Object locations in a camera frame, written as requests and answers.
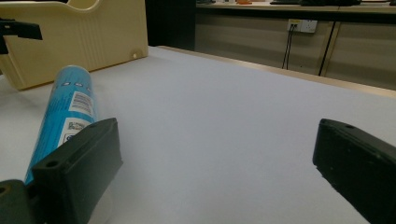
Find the blue cylindrical can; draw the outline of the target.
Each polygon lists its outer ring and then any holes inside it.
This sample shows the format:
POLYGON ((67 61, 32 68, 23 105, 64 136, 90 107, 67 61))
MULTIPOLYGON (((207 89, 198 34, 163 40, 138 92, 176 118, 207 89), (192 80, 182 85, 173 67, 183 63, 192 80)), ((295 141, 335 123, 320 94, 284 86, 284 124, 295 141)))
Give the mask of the blue cylindrical can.
POLYGON ((34 165, 96 121, 90 73, 76 65, 64 67, 53 83, 24 182, 29 184, 33 181, 34 165))

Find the wooden background desk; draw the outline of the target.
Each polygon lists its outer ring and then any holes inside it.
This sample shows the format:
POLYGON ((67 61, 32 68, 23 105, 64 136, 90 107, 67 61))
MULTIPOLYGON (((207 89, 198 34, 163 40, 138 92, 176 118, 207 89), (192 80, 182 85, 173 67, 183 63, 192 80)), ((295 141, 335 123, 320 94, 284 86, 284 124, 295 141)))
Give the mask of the wooden background desk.
POLYGON ((269 1, 253 2, 251 5, 239 5, 236 3, 214 3, 214 4, 197 4, 197 8, 204 9, 243 9, 243 10, 263 10, 263 11, 314 11, 314 12, 342 12, 342 13, 379 13, 396 15, 396 6, 389 3, 366 3, 363 2, 358 6, 351 7, 303 7, 299 5, 271 5, 269 1))

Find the black keyboard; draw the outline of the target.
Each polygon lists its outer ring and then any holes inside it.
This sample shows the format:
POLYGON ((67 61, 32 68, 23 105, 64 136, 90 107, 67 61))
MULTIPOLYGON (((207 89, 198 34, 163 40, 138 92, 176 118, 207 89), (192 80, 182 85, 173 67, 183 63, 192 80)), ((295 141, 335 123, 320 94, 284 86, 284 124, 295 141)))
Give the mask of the black keyboard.
POLYGON ((270 4, 280 6, 298 6, 301 4, 300 1, 301 0, 272 0, 270 4))

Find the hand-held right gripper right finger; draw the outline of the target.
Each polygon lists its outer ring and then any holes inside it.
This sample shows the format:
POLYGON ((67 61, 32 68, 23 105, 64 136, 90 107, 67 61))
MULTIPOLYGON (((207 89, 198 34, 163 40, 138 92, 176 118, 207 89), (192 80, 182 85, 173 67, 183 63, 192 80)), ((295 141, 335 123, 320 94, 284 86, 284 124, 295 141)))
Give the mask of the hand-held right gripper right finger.
POLYGON ((322 119, 313 164, 370 224, 396 224, 396 147, 350 124, 322 119))

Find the white wall socket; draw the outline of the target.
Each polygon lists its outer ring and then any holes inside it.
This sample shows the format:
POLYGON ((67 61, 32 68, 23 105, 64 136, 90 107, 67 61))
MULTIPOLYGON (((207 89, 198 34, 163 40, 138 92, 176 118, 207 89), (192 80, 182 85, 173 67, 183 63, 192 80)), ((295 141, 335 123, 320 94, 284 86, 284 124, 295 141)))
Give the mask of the white wall socket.
POLYGON ((287 30, 293 32, 313 34, 317 28, 317 21, 289 19, 287 30))

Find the cream plastic basket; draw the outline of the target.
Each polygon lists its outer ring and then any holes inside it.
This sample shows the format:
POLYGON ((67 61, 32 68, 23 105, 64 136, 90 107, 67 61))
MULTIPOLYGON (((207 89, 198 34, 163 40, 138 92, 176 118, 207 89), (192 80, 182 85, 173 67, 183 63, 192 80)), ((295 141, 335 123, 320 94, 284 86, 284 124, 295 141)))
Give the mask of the cream plastic basket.
POLYGON ((67 65, 93 71, 148 55, 145 0, 6 0, 0 18, 38 24, 43 37, 6 37, 0 72, 17 90, 49 83, 67 65))

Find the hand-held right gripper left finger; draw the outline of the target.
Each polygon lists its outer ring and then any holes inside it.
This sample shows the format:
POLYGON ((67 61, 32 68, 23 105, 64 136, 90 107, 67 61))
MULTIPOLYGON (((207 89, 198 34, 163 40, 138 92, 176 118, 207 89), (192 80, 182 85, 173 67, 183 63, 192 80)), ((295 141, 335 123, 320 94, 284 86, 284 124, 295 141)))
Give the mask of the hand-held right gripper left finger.
POLYGON ((33 167, 45 224, 88 224, 122 166, 116 119, 97 121, 33 167))

